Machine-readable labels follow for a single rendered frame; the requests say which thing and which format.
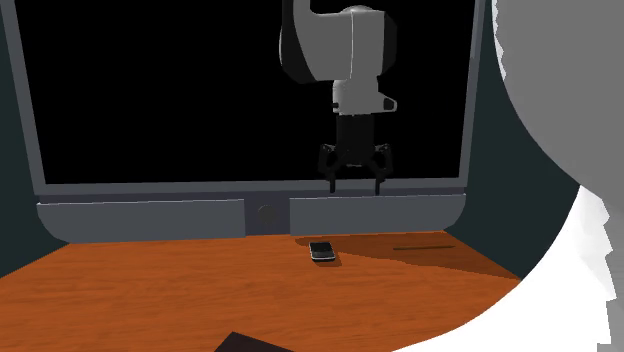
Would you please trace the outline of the black phone with silver rim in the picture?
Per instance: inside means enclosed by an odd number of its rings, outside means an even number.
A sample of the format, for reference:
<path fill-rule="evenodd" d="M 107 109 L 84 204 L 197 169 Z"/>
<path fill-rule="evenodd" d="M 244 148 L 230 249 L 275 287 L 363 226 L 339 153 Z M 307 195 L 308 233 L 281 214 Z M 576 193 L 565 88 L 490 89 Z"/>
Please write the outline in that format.
<path fill-rule="evenodd" d="M 330 242 L 310 242 L 309 251 L 311 259 L 315 262 L 329 262 L 336 259 Z"/>

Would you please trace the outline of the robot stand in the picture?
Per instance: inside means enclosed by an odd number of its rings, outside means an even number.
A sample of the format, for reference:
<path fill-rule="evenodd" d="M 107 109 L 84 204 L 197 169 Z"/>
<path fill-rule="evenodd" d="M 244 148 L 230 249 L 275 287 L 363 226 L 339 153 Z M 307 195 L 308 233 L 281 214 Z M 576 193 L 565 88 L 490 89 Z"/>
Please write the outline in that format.
<path fill-rule="evenodd" d="M 231 332 L 214 350 L 214 352 L 293 352 L 253 337 Z"/>

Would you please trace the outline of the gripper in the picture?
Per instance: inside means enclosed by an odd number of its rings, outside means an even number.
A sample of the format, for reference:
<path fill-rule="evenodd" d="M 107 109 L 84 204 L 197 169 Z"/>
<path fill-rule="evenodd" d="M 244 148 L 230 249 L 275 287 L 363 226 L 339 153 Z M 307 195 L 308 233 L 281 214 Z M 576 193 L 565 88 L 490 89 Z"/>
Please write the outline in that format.
<path fill-rule="evenodd" d="M 336 145 L 322 144 L 318 170 L 329 182 L 329 192 L 336 191 L 336 172 L 341 166 L 365 166 L 375 176 L 374 194 L 380 195 L 381 184 L 393 172 L 389 144 L 374 145 L 375 117 L 372 114 L 338 115 Z"/>

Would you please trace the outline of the large grey-framed black screen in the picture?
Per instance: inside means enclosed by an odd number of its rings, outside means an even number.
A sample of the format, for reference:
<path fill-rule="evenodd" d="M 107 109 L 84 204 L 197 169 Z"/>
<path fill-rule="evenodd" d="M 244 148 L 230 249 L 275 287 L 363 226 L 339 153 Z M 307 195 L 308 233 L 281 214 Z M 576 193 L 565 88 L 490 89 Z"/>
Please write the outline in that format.
<path fill-rule="evenodd" d="M 311 0 L 390 19 L 374 145 L 393 172 L 318 170 L 333 83 L 279 55 L 283 0 L 0 0 L 4 103 L 36 211 L 68 243 L 442 230 L 466 199 L 487 0 Z"/>

